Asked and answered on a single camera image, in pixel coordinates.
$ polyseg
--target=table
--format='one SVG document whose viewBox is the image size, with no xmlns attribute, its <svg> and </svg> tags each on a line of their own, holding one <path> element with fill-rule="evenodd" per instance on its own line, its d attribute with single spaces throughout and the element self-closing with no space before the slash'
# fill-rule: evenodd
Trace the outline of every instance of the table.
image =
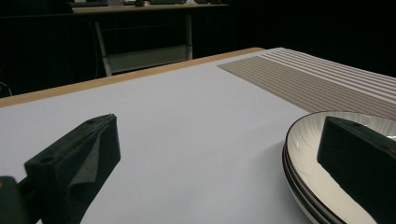
<svg viewBox="0 0 396 224">
<path fill-rule="evenodd" d="M 114 113 L 121 161 L 82 223 L 309 223 L 288 189 L 282 147 L 295 120 L 342 104 L 306 106 L 318 98 L 293 101 L 292 85 L 262 85 L 277 77 L 265 75 L 275 62 L 281 83 L 282 74 L 321 75 L 325 86 L 373 96 L 377 113 L 385 101 L 396 114 L 395 79 L 289 49 L 244 49 L 1 99 L 2 174 L 20 181 L 36 153 L 86 119 Z M 355 81 L 331 79 L 332 69 L 312 63 L 350 71 Z"/>
<path fill-rule="evenodd" d="M 228 5 L 199 5 L 196 3 L 186 3 L 184 5 L 150 5 L 146 3 L 144 7 L 135 6 L 109 6 L 109 7 L 76 7 L 73 8 L 76 14 L 87 13 L 120 13 L 120 12 L 151 12 L 169 10 L 190 10 L 190 9 L 205 9 L 205 8 L 222 8 Z M 96 21 L 95 29 L 98 36 L 100 51 L 103 63 L 106 70 L 106 75 L 109 77 L 113 73 L 141 69 L 144 67 L 151 67 L 160 64 L 175 63 L 192 59 L 192 34 L 191 34 L 191 14 L 186 12 L 185 15 L 185 44 L 180 46 L 173 46 L 160 49 L 147 49 L 129 53 L 107 55 L 105 41 L 102 37 L 102 29 L 99 21 Z"/>
</svg>

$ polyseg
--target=plate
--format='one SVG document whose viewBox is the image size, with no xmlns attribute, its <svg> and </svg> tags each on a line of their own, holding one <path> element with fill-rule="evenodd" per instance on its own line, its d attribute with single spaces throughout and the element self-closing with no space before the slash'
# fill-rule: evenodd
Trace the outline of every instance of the plate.
<svg viewBox="0 0 396 224">
<path fill-rule="evenodd" d="M 358 122 L 385 136 L 396 139 L 396 121 L 362 113 L 327 111 L 307 115 L 294 122 L 284 147 L 284 169 L 295 198 L 303 198 L 318 222 L 376 223 L 373 218 L 317 162 L 318 146 L 327 116 Z"/>
</svg>

